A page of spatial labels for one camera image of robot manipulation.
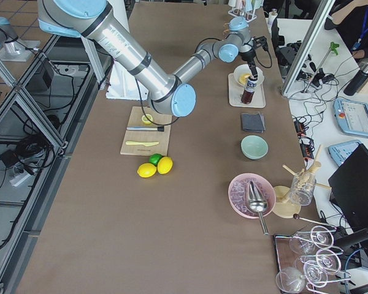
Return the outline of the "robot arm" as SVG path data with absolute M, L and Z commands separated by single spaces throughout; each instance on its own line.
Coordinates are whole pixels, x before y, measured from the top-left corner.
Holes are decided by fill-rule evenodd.
M 38 40 L 22 40 L 15 32 L 9 20 L 0 17 L 0 60 L 26 62 L 38 47 Z
M 43 31 L 97 42 L 148 89 L 148 104 L 154 111 L 176 117 L 189 115 L 195 107 L 196 92 L 188 82 L 214 59 L 233 62 L 251 41 L 245 18 L 235 17 L 224 40 L 201 45 L 173 74 L 167 74 L 115 18 L 108 1 L 38 1 L 37 7 Z

